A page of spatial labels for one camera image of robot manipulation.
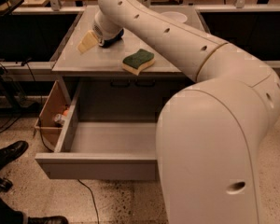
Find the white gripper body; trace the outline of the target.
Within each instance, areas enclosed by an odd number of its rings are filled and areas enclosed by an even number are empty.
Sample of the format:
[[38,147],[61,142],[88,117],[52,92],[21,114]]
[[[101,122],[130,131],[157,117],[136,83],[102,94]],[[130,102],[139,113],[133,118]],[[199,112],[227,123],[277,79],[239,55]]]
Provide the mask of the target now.
[[99,44],[103,40],[109,40],[119,33],[123,29],[114,22],[112,22],[102,11],[98,11],[94,16],[92,23],[92,30],[96,33]]

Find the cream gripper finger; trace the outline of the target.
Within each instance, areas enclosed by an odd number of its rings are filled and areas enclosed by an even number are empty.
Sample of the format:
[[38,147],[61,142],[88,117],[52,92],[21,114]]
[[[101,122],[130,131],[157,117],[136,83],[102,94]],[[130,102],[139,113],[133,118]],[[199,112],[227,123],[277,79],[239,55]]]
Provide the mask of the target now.
[[84,53],[89,49],[92,49],[98,44],[98,37],[93,30],[89,30],[77,45],[77,49],[80,53]]

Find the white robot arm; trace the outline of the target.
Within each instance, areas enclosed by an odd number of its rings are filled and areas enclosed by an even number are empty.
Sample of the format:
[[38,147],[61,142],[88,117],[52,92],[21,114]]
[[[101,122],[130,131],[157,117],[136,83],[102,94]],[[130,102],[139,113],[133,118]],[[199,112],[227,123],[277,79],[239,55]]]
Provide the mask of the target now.
[[163,107],[156,152],[169,224],[262,224],[259,144],[280,114],[280,78],[221,38],[149,9],[98,0],[98,44],[134,33],[193,85]]

